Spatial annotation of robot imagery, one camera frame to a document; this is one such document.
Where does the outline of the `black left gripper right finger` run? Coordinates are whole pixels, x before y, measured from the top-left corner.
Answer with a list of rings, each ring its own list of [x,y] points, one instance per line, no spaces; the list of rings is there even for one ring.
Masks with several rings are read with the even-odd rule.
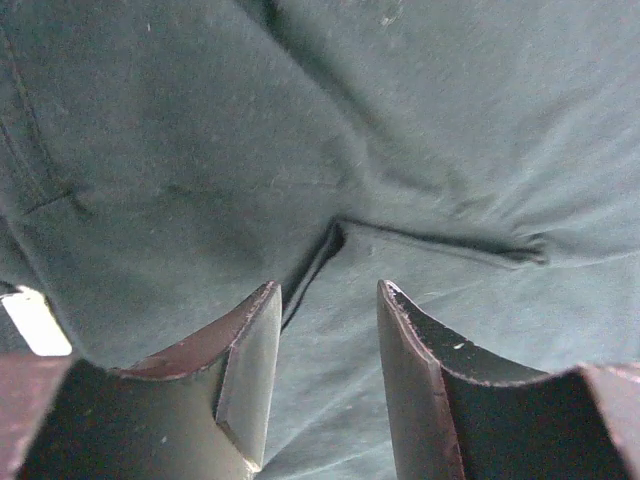
[[[476,345],[392,282],[377,301],[399,478],[638,477],[637,364],[548,374]]]

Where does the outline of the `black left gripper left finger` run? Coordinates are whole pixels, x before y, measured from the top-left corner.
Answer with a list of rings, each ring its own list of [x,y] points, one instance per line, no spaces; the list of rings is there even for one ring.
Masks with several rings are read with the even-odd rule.
[[[251,479],[262,468],[281,289],[129,368],[1,358],[5,479]]]

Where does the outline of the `black t-shirt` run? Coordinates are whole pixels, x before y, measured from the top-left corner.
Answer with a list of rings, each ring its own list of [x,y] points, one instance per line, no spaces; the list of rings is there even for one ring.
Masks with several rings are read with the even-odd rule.
[[[126,367],[282,287],[265,479],[395,475],[376,285],[639,356],[635,1],[5,1],[1,283]]]

